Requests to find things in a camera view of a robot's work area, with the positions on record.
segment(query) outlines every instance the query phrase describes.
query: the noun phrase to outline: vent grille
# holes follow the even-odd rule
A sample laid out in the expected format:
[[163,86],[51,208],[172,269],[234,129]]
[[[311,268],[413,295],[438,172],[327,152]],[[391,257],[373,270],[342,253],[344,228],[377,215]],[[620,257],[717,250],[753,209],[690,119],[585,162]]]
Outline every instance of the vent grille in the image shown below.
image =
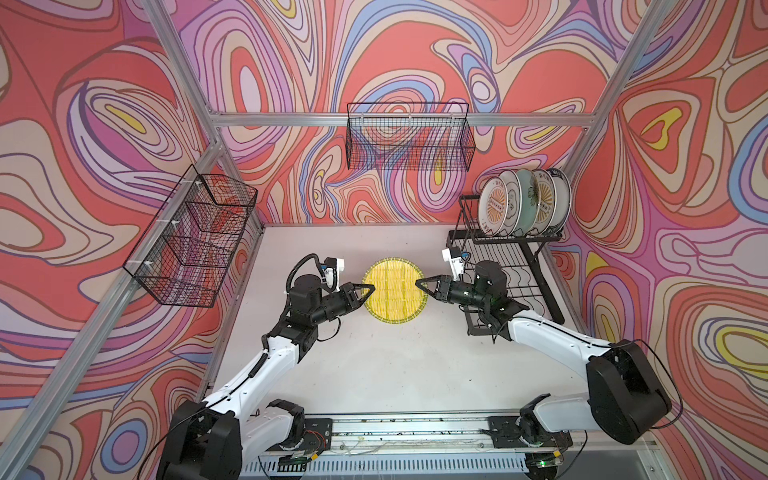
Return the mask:
[[[262,457],[270,477],[296,476],[300,470],[278,468],[276,457]],[[327,455],[306,466],[304,475],[395,475],[439,473],[520,473],[527,472],[525,454],[428,454],[428,455]],[[243,468],[241,478],[263,478],[259,462]]]

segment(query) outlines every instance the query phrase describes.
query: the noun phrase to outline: decorative plate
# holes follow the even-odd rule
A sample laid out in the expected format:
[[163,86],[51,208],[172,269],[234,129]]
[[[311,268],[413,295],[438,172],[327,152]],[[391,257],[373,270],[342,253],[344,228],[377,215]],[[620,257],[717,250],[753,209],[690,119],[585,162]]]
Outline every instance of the decorative plate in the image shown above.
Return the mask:
[[376,285],[366,301],[371,315],[385,323],[405,323],[415,319],[427,304],[427,294],[419,290],[416,280],[424,273],[404,258],[390,257],[374,263],[362,278]]
[[491,177],[482,189],[478,202],[480,230],[492,237],[504,225],[507,216],[507,188],[499,177]]
[[520,190],[520,181],[518,176],[512,170],[505,170],[498,175],[502,179],[507,189],[507,216],[502,228],[498,232],[502,237],[512,235],[515,227],[520,220],[520,203],[522,202],[522,192]]
[[554,213],[554,183],[549,173],[540,168],[533,170],[533,177],[536,180],[536,187],[538,189],[539,205],[536,221],[534,221],[533,227],[528,231],[528,234],[541,235],[544,233],[544,230],[547,230],[549,223],[552,221],[552,214]]
[[571,184],[568,182],[568,177],[559,169],[550,168],[547,172],[552,176],[554,185],[554,213],[547,235],[556,235],[563,229],[571,212]]
[[533,227],[538,213],[538,188],[533,172],[530,170],[517,170],[515,172],[520,180],[523,201],[520,203],[520,220],[513,235],[523,237]]

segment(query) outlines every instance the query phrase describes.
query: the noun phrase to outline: psychedelic wall pattern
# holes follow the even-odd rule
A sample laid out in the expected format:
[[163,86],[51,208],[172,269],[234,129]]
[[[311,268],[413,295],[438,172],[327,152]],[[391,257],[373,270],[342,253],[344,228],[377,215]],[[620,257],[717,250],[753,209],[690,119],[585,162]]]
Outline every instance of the psychedelic wall pattern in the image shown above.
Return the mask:
[[[138,3],[0,2],[0,439],[206,147]],[[29,475],[135,468],[197,391],[254,241],[211,310],[134,298]]]
[[670,367],[685,413],[656,435],[681,478],[768,478],[767,75],[767,3],[678,2],[555,252],[592,333]]
[[469,172],[350,171],[345,127],[230,127],[223,136],[243,179],[260,192],[264,223],[454,223],[459,195],[479,193],[485,179],[508,168],[562,167],[580,133],[486,130],[490,141],[478,146]]
[[[467,101],[494,113],[591,111],[645,8],[619,0],[190,0],[170,12],[214,110]],[[472,169],[431,174],[349,172],[345,128],[222,133],[263,193],[257,208],[266,223],[450,223],[458,196],[492,172],[563,166],[579,130],[478,127]]]
[[346,111],[469,101],[477,112],[591,111],[641,0],[189,0],[171,8],[218,111]]

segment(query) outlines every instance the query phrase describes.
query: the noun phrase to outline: black dish rack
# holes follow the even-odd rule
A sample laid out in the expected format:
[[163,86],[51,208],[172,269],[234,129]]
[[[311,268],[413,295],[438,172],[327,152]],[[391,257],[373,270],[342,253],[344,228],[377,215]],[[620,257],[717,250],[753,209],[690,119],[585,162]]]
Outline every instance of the black dish rack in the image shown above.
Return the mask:
[[256,206],[255,188],[227,175],[195,174],[160,237],[147,256],[135,262],[139,267],[131,271],[127,265],[132,260],[123,265],[161,305],[214,306]]
[[[445,242],[447,247],[458,247],[465,255],[463,281],[472,283],[477,262],[495,261],[502,266],[507,276],[507,292],[511,298],[560,325],[565,323],[563,312],[541,273],[538,257],[546,243],[561,239],[562,232],[547,237],[487,237],[480,230],[477,220],[479,199],[479,195],[459,197],[460,211],[456,226],[448,233]],[[476,310],[463,311],[467,320],[467,334],[492,334],[491,329],[480,321]]]
[[463,102],[354,102],[346,106],[350,170],[464,170],[475,136]]

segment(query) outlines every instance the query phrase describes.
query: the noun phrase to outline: black wire basket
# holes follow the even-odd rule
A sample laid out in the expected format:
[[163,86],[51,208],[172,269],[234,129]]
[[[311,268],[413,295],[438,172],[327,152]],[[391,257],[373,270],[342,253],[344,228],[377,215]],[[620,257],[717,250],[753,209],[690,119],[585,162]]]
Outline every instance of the black wire basket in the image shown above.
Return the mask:
[[212,307],[257,194],[255,188],[226,175],[198,174],[160,238],[131,274],[162,305]]
[[475,137],[460,102],[355,102],[346,106],[350,170],[469,170]]

